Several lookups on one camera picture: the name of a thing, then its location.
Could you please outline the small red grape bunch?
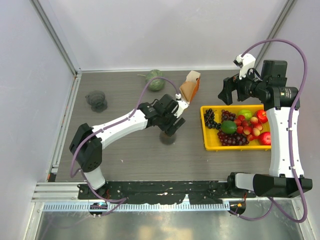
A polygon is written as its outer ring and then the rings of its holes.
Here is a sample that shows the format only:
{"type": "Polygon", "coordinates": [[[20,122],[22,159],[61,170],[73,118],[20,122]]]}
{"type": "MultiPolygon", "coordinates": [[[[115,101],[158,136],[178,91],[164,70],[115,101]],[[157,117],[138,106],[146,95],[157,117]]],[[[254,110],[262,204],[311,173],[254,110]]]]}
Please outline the small red grape bunch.
{"type": "Polygon", "coordinates": [[[236,114],[235,113],[232,113],[228,110],[224,110],[222,109],[221,110],[221,122],[224,122],[224,121],[234,121],[236,119],[236,114]]]}

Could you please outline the red lychee cluster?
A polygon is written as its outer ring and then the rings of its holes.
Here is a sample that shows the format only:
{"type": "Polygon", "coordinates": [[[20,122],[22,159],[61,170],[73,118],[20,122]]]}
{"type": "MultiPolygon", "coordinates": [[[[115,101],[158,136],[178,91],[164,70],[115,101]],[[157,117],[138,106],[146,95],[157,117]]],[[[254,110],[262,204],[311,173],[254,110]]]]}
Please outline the red lychee cluster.
{"type": "Polygon", "coordinates": [[[255,116],[246,120],[244,115],[239,115],[233,122],[236,125],[236,133],[245,137],[248,142],[258,139],[263,130],[263,126],[255,116]]]}

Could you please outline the red apple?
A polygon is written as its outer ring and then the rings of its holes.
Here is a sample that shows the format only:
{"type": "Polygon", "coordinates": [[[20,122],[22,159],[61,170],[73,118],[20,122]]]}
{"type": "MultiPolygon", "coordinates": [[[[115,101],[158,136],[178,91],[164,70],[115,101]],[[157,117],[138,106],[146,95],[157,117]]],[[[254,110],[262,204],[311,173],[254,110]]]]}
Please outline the red apple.
{"type": "Polygon", "coordinates": [[[259,109],[255,112],[255,116],[261,124],[268,122],[267,113],[263,109],[259,109]]]}
{"type": "Polygon", "coordinates": [[[262,146],[270,146],[271,145],[271,133],[269,131],[265,131],[258,136],[259,144],[262,146]]]}

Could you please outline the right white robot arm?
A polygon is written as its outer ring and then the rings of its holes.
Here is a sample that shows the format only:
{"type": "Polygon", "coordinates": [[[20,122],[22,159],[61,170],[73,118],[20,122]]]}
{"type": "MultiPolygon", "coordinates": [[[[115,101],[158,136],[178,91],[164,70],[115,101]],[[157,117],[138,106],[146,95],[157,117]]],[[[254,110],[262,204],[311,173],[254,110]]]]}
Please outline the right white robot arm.
{"type": "Polygon", "coordinates": [[[261,73],[248,69],[245,77],[236,74],[223,80],[218,98],[226,105],[233,102],[232,92],[239,101],[257,98],[266,111],[271,136],[271,162],[268,174],[232,172],[228,176],[227,193],[238,197],[244,190],[259,197],[294,198],[313,188],[306,178],[299,155],[297,123],[300,103],[298,89],[288,87],[285,60],[264,60],[261,73]]]}

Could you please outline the black grape bunch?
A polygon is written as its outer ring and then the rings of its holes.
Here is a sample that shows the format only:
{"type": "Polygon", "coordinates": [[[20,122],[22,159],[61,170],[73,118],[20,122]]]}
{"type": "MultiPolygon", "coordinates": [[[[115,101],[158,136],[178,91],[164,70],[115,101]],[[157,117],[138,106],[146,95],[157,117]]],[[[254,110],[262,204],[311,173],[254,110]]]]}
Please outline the black grape bunch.
{"type": "Polygon", "coordinates": [[[209,108],[205,111],[203,114],[204,117],[204,125],[208,129],[216,129],[220,130],[221,129],[221,123],[216,121],[216,111],[213,110],[212,108],[209,108]]]}

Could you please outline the aluminium frame rail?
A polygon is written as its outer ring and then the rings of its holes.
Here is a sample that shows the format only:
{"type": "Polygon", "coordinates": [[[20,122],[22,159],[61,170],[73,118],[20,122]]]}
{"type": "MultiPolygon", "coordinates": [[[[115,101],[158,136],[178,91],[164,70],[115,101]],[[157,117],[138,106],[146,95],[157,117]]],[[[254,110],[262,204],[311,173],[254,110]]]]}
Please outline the aluminium frame rail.
{"type": "Polygon", "coordinates": [[[109,181],[96,194],[85,182],[44,182],[32,201],[49,212],[229,211],[257,198],[251,190],[233,190],[226,181],[109,181]]]}

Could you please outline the dark green lime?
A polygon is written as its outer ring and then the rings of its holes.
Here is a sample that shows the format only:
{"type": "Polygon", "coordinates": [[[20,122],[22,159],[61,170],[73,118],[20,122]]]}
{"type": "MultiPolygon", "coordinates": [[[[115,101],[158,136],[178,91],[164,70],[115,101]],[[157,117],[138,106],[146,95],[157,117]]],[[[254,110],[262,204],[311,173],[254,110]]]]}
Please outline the dark green lime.
{"type": "Polygon", "coordinates": [[[238,126],[234,121],[225,120],[221,123],[221,131],[225,134],[234,134],[237,131],[238,126]]]}

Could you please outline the upper red apple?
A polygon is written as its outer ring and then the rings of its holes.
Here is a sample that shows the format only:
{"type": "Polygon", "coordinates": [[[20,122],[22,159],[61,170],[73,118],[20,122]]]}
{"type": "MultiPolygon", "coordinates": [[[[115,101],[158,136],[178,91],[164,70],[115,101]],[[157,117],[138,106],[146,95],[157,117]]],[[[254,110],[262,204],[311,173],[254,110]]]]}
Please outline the upper red apple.
{"type": "Polygon", "coordinates": [[[255,116],[261,124],[268,122],[267,113],[263,109],[259,109],[255,112],[255,116]]]}

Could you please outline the light green apple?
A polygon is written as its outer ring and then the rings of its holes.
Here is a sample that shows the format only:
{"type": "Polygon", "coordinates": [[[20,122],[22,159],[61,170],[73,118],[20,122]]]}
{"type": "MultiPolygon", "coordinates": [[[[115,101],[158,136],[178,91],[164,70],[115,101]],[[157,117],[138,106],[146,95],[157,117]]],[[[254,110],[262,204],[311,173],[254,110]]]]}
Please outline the light green apple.
{"type": "Polygon", "coordinates": [[[238,112],[238,116],[244,116],[245,120],[250,120],[254,115],[249,109],[241,109],[238,112]]]}

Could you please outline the green netted melon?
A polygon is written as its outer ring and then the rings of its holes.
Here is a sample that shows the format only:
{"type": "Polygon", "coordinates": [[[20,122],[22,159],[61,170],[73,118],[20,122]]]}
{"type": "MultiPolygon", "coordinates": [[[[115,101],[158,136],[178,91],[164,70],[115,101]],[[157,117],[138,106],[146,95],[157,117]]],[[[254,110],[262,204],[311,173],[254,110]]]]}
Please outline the green netted melon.
{"type": "MultiPolygon", "coordinates": [[[[164,73],[158,69],[150,70],[146,75],[140,74],[139,76],[144,77],[144,81],[147,84],[151,79],[156,77],[164,77],[164,73]]],[[[147,87],[149,91],[157,92],[165,87],[166,81],[162,78],[154,79],[147,87]]]]}

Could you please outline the yellow plastic fruit tray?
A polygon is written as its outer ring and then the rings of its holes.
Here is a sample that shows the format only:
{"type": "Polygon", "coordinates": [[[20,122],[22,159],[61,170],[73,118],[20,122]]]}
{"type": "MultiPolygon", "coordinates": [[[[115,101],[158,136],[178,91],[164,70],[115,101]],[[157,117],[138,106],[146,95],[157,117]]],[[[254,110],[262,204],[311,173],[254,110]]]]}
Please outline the yellow plastic fruit tray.
{"type": "Polygon", "coordinates": [[[249,144],[246,145],[235,145],[235,146],[223,146],[223,143],[219,140],[218,130],[209,129],[205,126],[205,113],[206,110],[212,109],[215,114],[215,120],[219,123],[221,122],[221,110],[231,111],[232,113],[237,114],[240,110],[250,110],[252,113],[255,113],[258,110],[263,109],[262,104],[251,104],[251,105],[203,105],[200,107],[201,113],[201,124],[202,124],[202,133],[203,133],[203,143],[207,151],[244,151],[244,150],[271,150],[270,145],[260,144],[258,139],[253,139],[249,144]]]}

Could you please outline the glass coffee carafe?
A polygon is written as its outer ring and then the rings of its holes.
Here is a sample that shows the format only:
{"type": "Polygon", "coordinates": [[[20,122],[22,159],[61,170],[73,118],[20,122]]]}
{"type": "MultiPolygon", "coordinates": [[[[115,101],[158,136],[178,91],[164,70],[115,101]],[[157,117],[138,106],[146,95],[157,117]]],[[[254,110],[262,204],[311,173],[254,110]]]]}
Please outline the glass coffee carafe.
{"type": "Polygon", "coordinates": [[[175,143],[176,139],[177,139],[176,133],[174,133],[173,135],[167,135],[165,132],[161,132],[159,134],[159,140],[164,145],[172,145],[173,143],[175,143]]]}

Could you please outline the lower red apple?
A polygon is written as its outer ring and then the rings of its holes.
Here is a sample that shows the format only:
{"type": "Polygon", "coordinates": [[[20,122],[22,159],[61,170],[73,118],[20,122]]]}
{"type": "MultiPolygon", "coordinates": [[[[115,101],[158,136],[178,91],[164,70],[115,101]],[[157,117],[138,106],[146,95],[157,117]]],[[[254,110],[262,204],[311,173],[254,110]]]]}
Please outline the lower red apple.
{"type": "Polygon", "coordinates": [[[271,133],[269,131],[265,131],[258,136],[259,144],[262,146],[270,146],[271,145],[271,133]]]}

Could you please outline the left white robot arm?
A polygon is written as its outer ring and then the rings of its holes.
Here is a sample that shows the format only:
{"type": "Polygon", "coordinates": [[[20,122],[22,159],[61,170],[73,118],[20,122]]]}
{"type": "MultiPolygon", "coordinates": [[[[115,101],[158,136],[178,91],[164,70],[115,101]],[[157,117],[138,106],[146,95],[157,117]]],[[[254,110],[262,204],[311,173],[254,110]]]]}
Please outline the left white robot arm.
{"type": "Polygon", "coordinates": [[[177,94],[175,98],[165,94],[152,103],[143,102],[126,115],[104,124],[80,125],[70,143],[71,165],[77,162],[85,180],[90,185],[89,193],[102,199],[107,193],[106,180],[102,174],[103,150],[111,143],[137,131],[158,127],[171,137],[185,123],[182,113],[189,103],[177,94]]]}

